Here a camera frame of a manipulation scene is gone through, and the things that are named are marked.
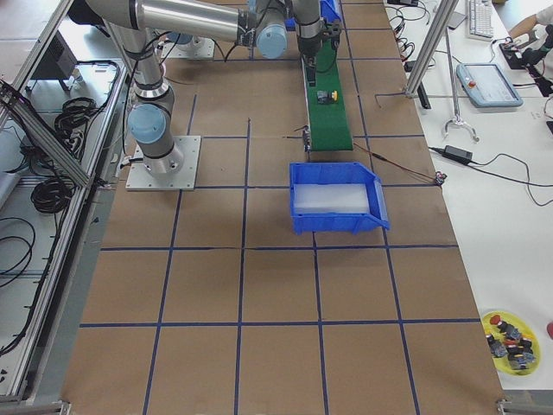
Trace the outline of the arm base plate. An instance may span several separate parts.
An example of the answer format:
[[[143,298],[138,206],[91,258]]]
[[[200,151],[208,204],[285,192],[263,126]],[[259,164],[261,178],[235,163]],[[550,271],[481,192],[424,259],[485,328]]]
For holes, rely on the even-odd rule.
[[[200,158],[201,136],[173,136],[174,148],[164,158],[152,159],[143,155],[137,144],[125,188],[129,191],[169,191],[195,188]]]

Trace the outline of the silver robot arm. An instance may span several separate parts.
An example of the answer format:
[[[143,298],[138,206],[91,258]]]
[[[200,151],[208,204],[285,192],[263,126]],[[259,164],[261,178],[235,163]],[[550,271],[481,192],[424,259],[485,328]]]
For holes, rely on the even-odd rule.
[[[284,188],[292,163],[340,163],[315,151],[305,79],[328,32],[316,1],[92,1],[135,83],[126,121],[130,172],[148,189],[196,161],[195,186]]]

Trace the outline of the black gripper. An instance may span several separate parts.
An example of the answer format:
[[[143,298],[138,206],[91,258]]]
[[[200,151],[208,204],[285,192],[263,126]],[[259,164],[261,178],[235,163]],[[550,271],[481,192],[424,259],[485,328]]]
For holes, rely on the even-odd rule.
[[[296,39],[299,52],[304,58],[304,72],[309,87],[316,86],[316,55],[323,47],[337,50],[342,32],[341,21],[310,23],[296,22]]]

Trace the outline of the person hand at desk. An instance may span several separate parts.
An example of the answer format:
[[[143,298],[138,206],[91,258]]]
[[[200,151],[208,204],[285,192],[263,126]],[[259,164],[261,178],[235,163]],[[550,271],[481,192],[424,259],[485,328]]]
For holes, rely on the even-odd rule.
[[[517,23],[513,28],[508,31],[508,35],[512,39],[516,39],[521,35],[531,32],[538,25],[537,15],[527,16],[525,19]]]

